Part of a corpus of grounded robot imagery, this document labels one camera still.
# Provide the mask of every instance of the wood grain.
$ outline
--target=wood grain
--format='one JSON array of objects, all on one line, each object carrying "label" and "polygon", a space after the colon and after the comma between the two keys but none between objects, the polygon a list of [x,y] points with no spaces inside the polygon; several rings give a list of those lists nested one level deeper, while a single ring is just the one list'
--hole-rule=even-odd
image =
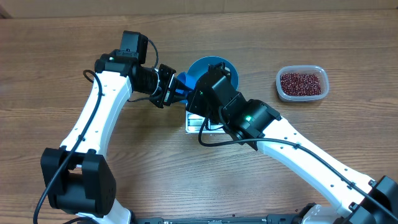
[{"label": "wood grain", "polygon": [[397,0],[0,0],[8,18],[395,9]]},{"label": "wood grain", "polygon": [[[58,147],[85,104],[81,75],[119,47],[123,30],[156,44],[179,72],[219,55],[239,90],[279,110],[326,152],[375,179],[398,180],[398,11],[268,12],[0,21],[0,223],[31,223],[44,189],[40,157]],[[155,59],[150,48],[147,62]],[[315,64],[330,93],[282,103],[275,76]],[[204,148],[185,134],[184,107],[126,104],[109,144],[117,198],[138,217],[238,217],[291,213],[323,197],[280,162],[248,146]],[[221,141],[227,136],[206,136]],[[71,219],[45,202],[40,223]]]}]

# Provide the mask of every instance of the wire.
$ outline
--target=wire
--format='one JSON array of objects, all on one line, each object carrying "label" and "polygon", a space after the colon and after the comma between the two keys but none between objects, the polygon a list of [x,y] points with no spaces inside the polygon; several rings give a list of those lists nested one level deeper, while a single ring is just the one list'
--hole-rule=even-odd
[{"label": "wire", "polygon": [[86,75],[86,73],[87,73],[88,71],[89,71],[89,70],[84,70],[84,71],[83,71],[83,75],[85,76],[85,78],[86,78],[89,82],[94,83],[94,80],[90,79],[90,78]]},{"label": "wire", "polygon": [[159,61],[159,54],[157,53],[157,49],[156,49],[156,46],[155,46],[155,44],[153,43],[153,41],[151,41],[151,40],[148,39],[148,42],[149,42],[150,44],[152,44],[152,46],[154,47],[155,53],[156,53],[156,62],[155,62],[155,65],[152,67],[152,68],[156,68],[157,62]]},{"label": "wire", "polygon": [[160,94],[157,95],[157,96],[149,96],[149,97],[138,98],[138,99],[135,99],[135,100],[127,100],[127,102],[135,103],[135,102],[142,101],[142,100],[157,100],[157,99],[160,98],[161,94],[162,94],[162,93],[160,93]]},{"label": "wire", "polygon": [[344,182],[346,182],[348,184],[348,187],[353,188],[354,190],[356,190],[358,193],[360,193],[363,197],[365,197],[366,199],[368,199],[369,201],[371,201],[373,204],[375,204],[377,207],[379,207],[381,210],[383,210],[383,212],[385,212],[386,214],[388,214],[393,220],[395,220],[398,223],[398,218],[390,211],[388,210],[385,206],[381,205],[378,201],[376,201],[374,198],[372,198],[371,196],[369,196],[366,192],[364,192],[363,190],[361,190],[358,186],[355,185],[354,182],[349,181],[343,174],[339,173],[335,168],[333,168],[329,163],[327,163],[326,161],[324,161],[320,156],[316,155],[313,151],[307,149],[306,147],[298,144],[298,143],[294,143],[294,142],[290,142],[290,141],[285,141],[285,140],[280,140],[280,139],[272,139],[272,138],[258,138],[258,139],[242,139],[242,140],[234,140],[234,141],[225,141],[225,142],[217,142],[217,143],[204,143],[201,140],[201,135],[203,132],[203,128],[205,127],[205,123],[208,122],[209,117],[210,117],[210,113],[208,113],[206,115],[205,121],[203,122],[202,126],[200,127],[199,130],[199,135],[198,135],[198,140],[199,143],[202,146],[206,146],[206,147],[216,147],[216,146],[226,146],[226,145],[230,145],[230,144],[237,144],[237,143],[245,143],[245,142],[259,142],[259,141],[265,141],[265,142],[276,142],[276,143],[281,143],[281,144],[286,144],[289,146],[293,146],[295,149],[301,149],[304,152],[308,153],[309,155],[311,155],[312,157],[314,157],[316,160],[318,160],[319,162],[321,162],[324,166],[326,166],[328,169],[330,169],[334,174],[336,174],[341,180],[343,180]]},{"label": "wire", "polygon": [[219,129],[223,128],[223,127],[224,126],[221,126],[221,127],[215,128],[215,129],[210,129],[208,123],[205,124],[205,128],[206,128],[207,131],[216,131],[216,130],[219,130]]},{"label": "wire", "polygon": [[222,110],[223,110],[223,107],[219,106],[218,107],[218,116],[220,117],[221,124],[223,124],[223,127],[225,127],[225,129],[227,129],[227,131],[230,131],[230,128],[228,127],[228,125],[226,125],[226,122],[224,120]]},{"label": "wire", "polygon": [[52,188],[55,180],[58,178],[58,176],[61,174],[61,172],[63,172],[66,168],[66,166],[69,163],[70,158],[72,158],[73,153],[76,151],[77,147],[79,146],[79,144],[81,143],[81,141],[83,140],[88,127],[90,127],[91,122],[94,119],[94,116],[98,110],[98,107],[100,106],[100,102],[101,102],[101,97],[102,97],[102,84],[100,79],[98,78],[97,74],[91,70],[84,70],[83,74],[85,74],[86,72],[92,74],[94,76],[94,78],[97,80],[98,83],[98,99],[97,102],[94,106],[93,112],[90,116],[90,118],[88,118],[88,121],[86,123],[86,126],[84,127],[83,131],[81,132],[81,134],[78,136],[78,139],[75,143],[75,145],[72,147],[72,149],[69,152],[69,155],[65,158],[65,160],[62,162],[61,166],[57,169],[57,171],[55,172],[54,176],[51,178],[49,184],[47,185],[47,187],[45,188],[45,190],[43,191],[42,196],[40,197],[39,202],[37,202],[36,205],[36,209],[35,212],[33,214],[33,224],[37,224],[37,219],[39,217],[39,212],[40,212],[40,208],[43,205],[44,199],[47,196],[47,194],[49,193],[50,189]]},{"label": "wire", "polygon": [[91,218],[91,217],[77,217],[77,218],[69,220],[69,221],[67,221],[67,222],[65,222],[63,224],[72,224],[72,223],[75,223],[75,222],[78,222],[78,221],[89,221],[89,222],[92,222],[94,224],[98,223],[98,222],[94,221],[93,218]]}]

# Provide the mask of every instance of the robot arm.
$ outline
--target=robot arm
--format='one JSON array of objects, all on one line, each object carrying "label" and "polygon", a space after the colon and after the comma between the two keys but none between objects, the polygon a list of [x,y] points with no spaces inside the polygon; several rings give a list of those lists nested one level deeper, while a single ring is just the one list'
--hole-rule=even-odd
[{"label": "robot arm", "polygon": [[[230,144],[247,143],[255,150],[281,161],[332,205],[331,208],[319,205],[306,207],[300,216],[290,216],[291,223],[393,223],[391,215],[372,200],[377,200],[383,208],[398,215],[398,185],[394,181],[383,177],[376,182],[350,169],[305,139],[266,103],[246,101],[242,93],[232,87],[231,75],[223,63],[209,65],[208,72],[197,81],[194,90],[180,83],[174,77],[175,70],[166,65],[160,65],[158,71],[142,67],[147,43],[147,37],[142,34],[125,31],[120,50],[104,54],[96,61],[95,72],[101,82],[102,100],[67,169],[55,178],[55,184],[49,190],[52,208],[91,217],[96,223],[141,224],[142,220],[136,220],[134,214],[115,199],[116,181],[105,160],[109,138],[121,108],[133,91],[139,91],[150,94],[150,101],[158,108],[187,99],[187,111],[223,124],[224,131],[234,139]],[[76,125],[61,143],[60,149],[47,148],[44,151],[41,166],[46,186],[63,160],[72,153],[70,151],[95,107],[98,89],[95,80]],[[190,90],[190,93],[187,96],[179,95],[176,89]],[[199,141],[204,146],[225,143],[206,144],[201,139]],[[68,171],[76,166],[81,166],[82,174]],[[261,223],[275,223],[272,219],[275,221],[275,216],[269,215],[262,218]]]},{"label": "robot arm", "polygon": [[[242,93],[232,87],[230,80],[225,64],[210,65],[208,72],[200,77],[195,89],[188,95],[187,110],[206,116],[199,132],[199,142],[202,145],[211,147],[248,143],[253,149],[285,164],[331,203],[333,209],[328,210],[327,215],[322,213],[324,217],[319,220],[322,222],[316,223],[335,223],[339,217],[345,223],[397,221],[394,216],[398,211],[392,205],[398,202],[398,195],[391,195],[391,192],[397,192],[398,185],[395,182],[383,177],[377,183],[369,176],[340,163],[303,137],[265,102],[246,101]],[[223,124],[224,131],[235,141],[203,143],[200,137],[207,119]],[[389,190],[385,189],[380,197],[375,197],[375,192],[380,193],[381,185],[387,182]],[[386,210],[386,207],[391,208],[395,215]],[[303,222],[305,218],[317,219],[321,214],[317,212],[320,209],[303,217]]]}]

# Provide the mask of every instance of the blue bowl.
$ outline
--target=blue bowl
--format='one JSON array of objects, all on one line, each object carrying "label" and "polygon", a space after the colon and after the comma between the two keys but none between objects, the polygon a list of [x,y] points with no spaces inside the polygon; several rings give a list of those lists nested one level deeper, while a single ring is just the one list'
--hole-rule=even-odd
[{"label": "blue bowl", "polygon": [[[191,67],[189,67],[187,72],[180,73],[177,79],[193,90],[198,79],[208,71],[209,65],[216,65],[220,62],[224,62],[225,66],[229,68],[231,72],[231,84],[235,90],[237,90],[239,85],[239,77],[235,66],[226,59],[217,56],[207,56],[197,60],[191,65]],[[177,90],[177,92],[186,93],[182,90]]]}]

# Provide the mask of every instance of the black cable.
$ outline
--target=black cable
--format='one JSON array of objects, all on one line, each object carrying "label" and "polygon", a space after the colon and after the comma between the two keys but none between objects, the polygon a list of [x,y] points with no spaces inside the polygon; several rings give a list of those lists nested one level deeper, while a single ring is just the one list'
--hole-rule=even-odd
[{"label": "black cable", "polygon": [[223,127],[224,126],[221,126],[221,127],[215,128],[215,129],[210,129],[208,123],[205,124],[205,128],[206,128],[207,131],[216,131],[216,130],[219,130],[219,129],[223,128]]},{"label": "black cable", "polygon": [[148,96],[148,97],[138,98],[138,99],[135,99],[135,100],[127,100],[127,102],[134,103],[134,102],[138,102],[138,101],[142,101],[142,100],[157,100],[157,99],[160,98],[161,94],[162,93],[160,93],[157,96]]},{"label": "black cable", "polygon": [[328,169],[330,169],[334,174],[336,174],[341,180],[346,182],[349,187],[352,187],[354,190],[356,190],[358,193],[360,193],[363,197],[366,199],[370,200],[373,204],[375,204],[377,207],[379,207],[381,210],[383,210],[386,214],[388,214],[393,220],[395,220],[398,223],[398,218],[390,211],[388,210],[385,206],[381,205],[378,201],[374,200],[371,196],[369,196],[366,192],[361,190],[358,186],[355,185],[354,182],[349,181],[343,174],[339,173],[335,168],[333,168],[329,163],[324,161],[320,156],[316,155],[313,151],[307,149],[306,147],[298,144],[298,143],[293,143],[290,141],[285,141],[285,140],[280,140],[280,139],[272,139],[272,138],[260,138],[260,139],[242,139],[242,140],[234,140],[234,141],[225,141],[225,142],[217,142],[217,143],[204,143],[201,140],[201,135],[203,132],[203,128],[205,127],[205,123],[208,122],[210,113],[206,115],[205,121],[203,122],[202,126],[200,127],[199,130],[199,135],[198,135],[198,140],[199,143],[202,146],[206,147],[216,147],[216,146],[226,146],[230,144],[237,144],[237,143],[245,143],[245,142],[259,142],[259,141],[265,141],[265,142],[276,142],[276,143],[281,143],[281,144],[286,144],[289,146],[293,146],[296,149],[301,149],[304,152],[308,153],[312,157],[314,157],[316,160],[318,160],[320,163],[322,163],[324,166],[326,166]]},{"label": "black cable", "polygon": [[84,70],[84,71],[83,71],[83,75],[85,76],[85,78],[86,78],[89,82],[94,83],[94,80],[90,79],[90,78],[86,75],[86,73],[87,73],[88,71],[89,71],[89,70]]},{"label": "black cable", "polygon": [[72,223],[75,223],[75,222],[78,222],[78,221],[89,221],[89,222],[92,222],[94,224],[98,223],[98,222],[94,221],[93,218],[91,218],[91,217],[77,217],[77,218],[69,220],[69,221],[67,221],[67,222],[65,222],[63,224],[72,224]]},{"label": "black cable", "polygon": [[69,163],[70,158],[72,157],[73,153],[76,151],[77,147],[79,146],[79,144],[81,143],[81,141],[83,140],[88,127],[90,127],[91,122],[94,119],[94,116],[98,110],[98,107],[100,106],[100,102],[101,102],[101,97],[102,97],[102,84],[100,79],[98,78],[97,74],[91,70],[84,70],[83,74],[85,74],[86,72],[92,74],[94,76],[94,78],[97,80],[97,84],[98,84],[98,99],[97,102],[95,104],[95,107],[93,109],[93,112],[91,113],[90,118],[88,118],[88,121],[86,123],[86,126],[84,127],[83,131],[81,132],[81,134],[78,136],[78,139],[75,143],[75,145],[72,147],[72,149],[70,150],[68,156],[65,158],[65,160],[62,162],[61,166],[58,168],[58,170],[55,172],[54,176],[51,178],[49,184],[47,185],[47,187],[45,188],[45,190],[43,191],[42,196],[40,197],[39,202],[37,202],[37,206],[35,209],[35,212],[33,214],[33,224],[37,224],[37,219],[39,217],[39,212],[40,212],[40,208],[43,205],[44,199],[47,196],[48,192],[50,191],[51,187],[53,186],[55,180],[58,178],[58,176],[61,174],[61,172],[63,172],[66,168],[66,166]]},{"label": "black cable", "polygon": [[155,44],[153,43],[153,41],[151,41],[151,40],[148,39],[148,42],[149,42],[150,44],[152,44],[152,46],[154,47],[155,53],[156,53],[156,62],[155,62],[155,65],[152,67],[152,68],[156,68],[157,62],[159,61],[159,54],[157,53],[157,49],[156,49],[156,46],[155,46]]}]

